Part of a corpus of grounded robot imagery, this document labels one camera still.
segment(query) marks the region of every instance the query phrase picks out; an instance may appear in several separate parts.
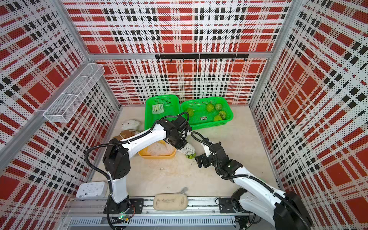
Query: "beige pouch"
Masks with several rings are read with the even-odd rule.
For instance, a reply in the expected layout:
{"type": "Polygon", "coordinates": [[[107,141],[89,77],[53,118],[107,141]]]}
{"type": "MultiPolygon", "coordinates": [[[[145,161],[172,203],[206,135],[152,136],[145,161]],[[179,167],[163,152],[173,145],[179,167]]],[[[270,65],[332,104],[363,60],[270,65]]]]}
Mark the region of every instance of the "beige pouch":
{"type": "Polygon", "coordinates": [[[188,206],[188,197],[181,193],[163,193],[155,196],[153,208],[157,211],[183,211],[188,206]]]}

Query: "white wire basket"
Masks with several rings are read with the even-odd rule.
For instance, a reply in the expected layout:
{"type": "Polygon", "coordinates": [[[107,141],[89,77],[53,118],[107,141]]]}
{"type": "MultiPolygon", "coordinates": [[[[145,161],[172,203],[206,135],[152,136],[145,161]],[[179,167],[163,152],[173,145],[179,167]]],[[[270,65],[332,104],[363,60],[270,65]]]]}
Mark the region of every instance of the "white wire basket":
{"type": "Polygon", "coordinates": [[[73,82],[43,113],[43,116],[51,122],[68,123],[104,72],[101,64],[86,64],[73,82]]]}

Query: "green fruit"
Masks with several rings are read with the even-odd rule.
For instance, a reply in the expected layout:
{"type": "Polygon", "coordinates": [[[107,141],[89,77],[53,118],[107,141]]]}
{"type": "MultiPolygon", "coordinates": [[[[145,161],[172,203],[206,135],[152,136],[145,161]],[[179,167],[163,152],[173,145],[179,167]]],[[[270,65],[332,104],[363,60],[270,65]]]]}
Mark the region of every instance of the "green fruit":
{"type": "Polygon", "coordinates": [[[189,113],[189,116],[192,117],[194,115],[194,110],[192,108],[187,108],[186,112],[189,113]]]}
{"type": "Polygon", "coordinates": [[[213,121],[222,121],[222,117],[220,115],[216,115],[214,118],[213,118],[213,121]]]}
{"type": "Polygon", "coordinates": [[[215,109],[216,109],[217,111],[222,110],[222,104],[217,103],[217,104],[215,105],[215,109]]]}
{"type": "Polygon", "coordinates": [[[206,110],[207,110],[207,112],[212,112],[213,111],[213,109],[214,109],[215,107],[213,106],[213,104],[208,104],[207,106],[206,106],[206,110]]]}
{"type": "Polygon", "coordinates": [[[219,112],[219,116],[220,116],[223,120],[225,120],[225,119],[227,118],[227,113],[226,113],[224,110],[221,110],[221,111],[219,112]]]}
{"type": "Polygon", "coordinates": [[[188,159],[193,159],[194,157],[195,157],[195,153],[193,153],[193,154],[188,154],[188,155],[185,155],[186,156],[186,158],[188,158],[188,159]]]}

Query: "white control box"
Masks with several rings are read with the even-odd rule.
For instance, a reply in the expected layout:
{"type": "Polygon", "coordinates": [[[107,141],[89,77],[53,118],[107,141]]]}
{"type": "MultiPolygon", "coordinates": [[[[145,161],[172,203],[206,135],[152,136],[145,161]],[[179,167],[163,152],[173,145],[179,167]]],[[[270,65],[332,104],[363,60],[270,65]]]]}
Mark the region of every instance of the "white control box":
{"type": "Polygon", "coordinates": [[[98,199],[106,194],[107,183],[104,181],[83,183],[79,186],[76,198],[78,199],[98,199]]]}

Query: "green plastic basket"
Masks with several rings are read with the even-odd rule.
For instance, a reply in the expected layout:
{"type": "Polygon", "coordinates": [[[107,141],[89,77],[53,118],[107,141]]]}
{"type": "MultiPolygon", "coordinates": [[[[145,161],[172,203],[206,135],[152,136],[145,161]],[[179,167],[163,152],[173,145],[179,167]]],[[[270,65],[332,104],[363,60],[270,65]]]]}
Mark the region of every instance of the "green plastic basket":
{"type": "Polygon", "coordinates": [[[187,108],[192,108],[194,110],[194,115],[189,118],[189,124],[192,127],[192,130],[198,130],[200,128],[208,128],[214,127],[218,125],[224,125],[228,121],[231,121],[234,117],[233,112],[230,109],[229,104],[222,97],[212,97],[212,98],[203,98],[197,100],[189,100],[183,102],[181,104],[181,111],[185,111],[187,108]],[[212,112],[207,112],[206,106],[211,103],[215,106],[217,103],[222,104],[222,110],[227,113],[226,120],[222,121],[213,121],[213,118],[218,115],[219,111],[214,109],[212,112]]]}
{"type": "Polygon", "coordinates": [[[148,98],[146,101],[146,112],[144,118],[144,129],[152,127],[155,120],[159,120],[166,115],[178,115],[180,112],[179,98],[175,95],[162,95],[148,98]],[[164,112],[160,114],[152,114],[152,106],[163,104],[164,112]]]}

